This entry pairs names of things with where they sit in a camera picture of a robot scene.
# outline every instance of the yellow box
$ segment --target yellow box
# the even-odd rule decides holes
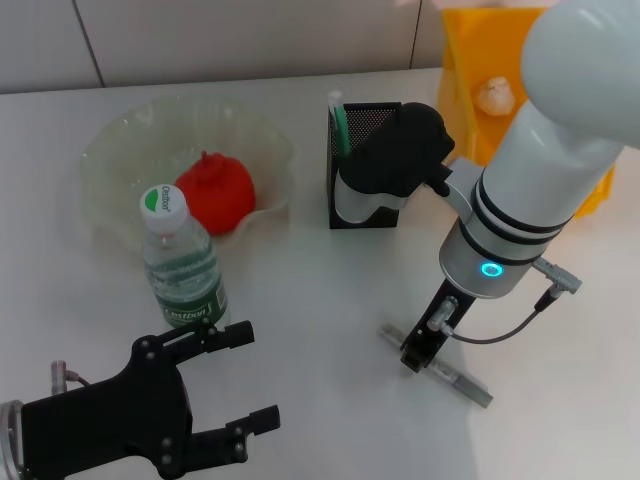
[[[513,118],[527,100],[520,79],[520,56],[533,22],[544,8],[456,8],[443,12],[447,45],[438,92],[438,110],[456,142],[452,156],[488,165]],[[491,117],[475,108],[472,96],[493,77],[505,77],[516,98],[513,113]],[[613,168],[576,216],[593,213],[609,196]]]

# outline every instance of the pen holder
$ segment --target pen holder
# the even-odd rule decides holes
[[[402,106],[400,102],[388,103],[347,103],[344,111],[347,114],[349,127],[349,143],[351,149],[358,146],[371,132],[378,128],[390,116],[395,116]],[[336,176],[340,168],[341,158],[338,155],[336,139],[331,128],[331,115],[329,120],[329,134],[327,136],[327,200],[329,205],[329,228],[393,228],[398,224],[398,210],[380,207],[376,212],[362,223],[349,223],[344,221],[338,212],[334,197]]]

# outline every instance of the plastic bottle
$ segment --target plastic bottle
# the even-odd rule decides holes
[[[165,320],[177,328],[207,317],[224,328],[229,313],[216,249],[180,189],[150,188],[140,210],[147,226],[145,272]]]

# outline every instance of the wall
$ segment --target wall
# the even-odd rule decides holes
[[[442,8],[557,0],[74,1],[0,0],[0,93],[438,66]]]

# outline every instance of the white table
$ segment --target white table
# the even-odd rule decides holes
[[[443,280],[438,249],[454,213],[419,189],[384,231],[330,231],[326,92],[348,101],[435,105],[438,70],[0,96],[0,399],[48,395],[49,362],[89,381],[118,373],[130,345],[160,332],[143,273],[89,245],[78,159],[128,108],[180,92],[257,105],[293,140],[289,214],[267,217],[221,252],[235,319],[256,343],[181,367],[197,430],[274,403],[282,428],[252,439],[249,462],[189,478],[260,480],[566,480],[640,475],[640,156],[625,151],[611,199],[572,222],[547,257],[584,286],[495,346],[449,341],[442,355],[490,387],[488,410],[402,366],[376,338],[412,326]],[[520,323],[546,288],[528,274],[479,301],[460,331]],[[155,479],[131,458],[79,475]]]

